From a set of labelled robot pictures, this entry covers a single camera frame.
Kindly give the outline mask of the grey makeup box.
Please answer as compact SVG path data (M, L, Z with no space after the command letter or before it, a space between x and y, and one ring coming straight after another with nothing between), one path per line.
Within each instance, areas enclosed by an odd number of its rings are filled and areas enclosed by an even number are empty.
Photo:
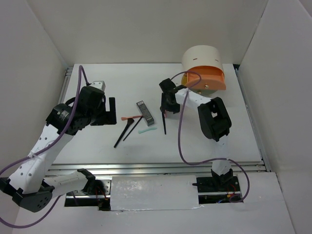
M136 106L139 109L141 115L143 116L147 126L154 125L155 120L153 116L151 115L149 109L147 108L146 104L144 103L144 101L137 102Z

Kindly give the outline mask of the mint green makeup spatula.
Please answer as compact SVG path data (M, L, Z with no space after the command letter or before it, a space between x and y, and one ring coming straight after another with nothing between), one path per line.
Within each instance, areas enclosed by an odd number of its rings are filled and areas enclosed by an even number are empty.
M142 134L142 133L145 133L145 132L148 132L148 131L154 131L154 130L157 130L157 127L151 127L151 128L147 128L147 129L144 129L144 130L138 130L138 133Z

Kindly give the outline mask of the round cream drawer organizer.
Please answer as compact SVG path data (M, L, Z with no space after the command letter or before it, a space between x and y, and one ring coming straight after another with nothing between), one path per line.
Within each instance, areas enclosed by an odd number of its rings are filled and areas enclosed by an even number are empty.
M182 68L187 71L181 84L196 91L225 91L225 75L219 51L209 45L189 48L182 57Z

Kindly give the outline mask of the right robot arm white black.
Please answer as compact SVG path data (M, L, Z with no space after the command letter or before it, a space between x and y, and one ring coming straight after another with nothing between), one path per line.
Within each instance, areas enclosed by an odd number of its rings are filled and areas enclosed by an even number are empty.
M200 129L207 139L214 140L219 144L223 143L229 135L232 126L231 119L223 100L219 97L202 97L201 95L190 91L190 89L184 85L176 86L169 78L163 80L159 86L162 90L160 111L162 114L164 133L167 133L165 120L166 113L179 113L180 118L177 143L180 158L189 166L197 166L212 162L212 185L216 190L223 191L228 187L229 181L233 178L233 170L231 168L230 160L222 157L212 158L201 162L187 162L182 154L181 148L181 128L185 107L197 111Z

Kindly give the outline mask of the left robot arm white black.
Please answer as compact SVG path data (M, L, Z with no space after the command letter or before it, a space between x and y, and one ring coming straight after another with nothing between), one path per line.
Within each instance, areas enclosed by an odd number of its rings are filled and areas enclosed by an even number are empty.
M29 158L9 177L0 179L1 191L10 195L18 206L36 213L59 195L72 191L95 194L100 182L86 169L55 177L45 175L78 131L88 125L116 124L115 98L106 98L104 90L104 82L95 81L81 89L76 108L68 101L55 106Z

